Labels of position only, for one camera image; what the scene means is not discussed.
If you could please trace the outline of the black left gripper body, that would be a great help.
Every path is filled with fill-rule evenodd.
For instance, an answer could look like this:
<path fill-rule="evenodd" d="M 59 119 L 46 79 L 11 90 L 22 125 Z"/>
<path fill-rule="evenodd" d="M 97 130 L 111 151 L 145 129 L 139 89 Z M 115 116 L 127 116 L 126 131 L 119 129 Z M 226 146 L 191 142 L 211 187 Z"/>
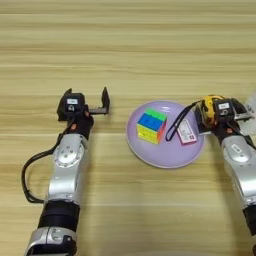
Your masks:
<path fill-rule="evenodd" d="M 94 115 L 100 115 L 96 109 L 85 108 L 81 113 L 59 111 L 59 120 L 66 121 L 65 134 L 80 134 L 86 139 L 89 138 L 90 131 L 94 124 Z"/>

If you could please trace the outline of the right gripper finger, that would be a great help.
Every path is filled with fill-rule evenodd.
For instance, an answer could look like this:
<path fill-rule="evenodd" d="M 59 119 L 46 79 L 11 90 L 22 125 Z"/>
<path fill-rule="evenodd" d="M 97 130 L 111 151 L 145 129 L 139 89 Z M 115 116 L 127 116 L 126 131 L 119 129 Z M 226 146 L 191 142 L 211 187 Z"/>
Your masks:
<path fill-rule="evenodd" d="M 247 111 L 245 106 L 237 99 L 233 99 L 233 106 L 235 109 L 236 120 L 249 120 L 253 118 L 253 116 Z"/>
<path fill-rule="evenodd" d="M 195 114 L 196 123 L 197 123 L 197 126 L 198 126 L 199 133 L 203 134 L 203 133 L 209 132 L 209 129 L 203 123 L 203 117 L 202 117 L 202 114 L 201 114 L 201 111 L 200 111 L 199 107 L 195 108 L 194 114 Z"/>

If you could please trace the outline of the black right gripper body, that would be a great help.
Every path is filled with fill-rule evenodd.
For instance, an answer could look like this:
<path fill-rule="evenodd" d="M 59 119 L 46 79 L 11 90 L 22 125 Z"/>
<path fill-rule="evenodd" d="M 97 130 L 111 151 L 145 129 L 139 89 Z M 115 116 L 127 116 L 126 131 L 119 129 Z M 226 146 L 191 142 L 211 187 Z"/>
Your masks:
<path fill-rule="evenodd" d="M 209 118 L 208 125 L 211 132 L 220 142 L 229 136 L 235 135 L 235 130 L 239 128 L 239 125 L 234 120 L 228 122 L 218 122 L 215 118 Z"/>

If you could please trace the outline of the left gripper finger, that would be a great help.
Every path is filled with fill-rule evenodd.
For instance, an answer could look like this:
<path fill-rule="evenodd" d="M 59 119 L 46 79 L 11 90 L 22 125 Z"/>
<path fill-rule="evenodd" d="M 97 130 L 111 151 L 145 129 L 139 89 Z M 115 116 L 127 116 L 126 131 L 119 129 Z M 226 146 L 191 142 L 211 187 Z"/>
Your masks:
<path fill-rule="evenodd" d="M 110 108 L 110 97 L 109 97 L 107 88 L 104 88 L 102 91 L 101 101 L 102 101 L 102 108 L 104 109 L 104 113 L 108 114 L 109 108 Z"/>
<path fill-rule="evenodd" d="M 58 120 L 66 120 L 66 114 L 64 113 L 64 97 L 71 92 L 72 92 L 72 88 L 66 90 L 59 101 L 59 105 L 57 108 Z"/>

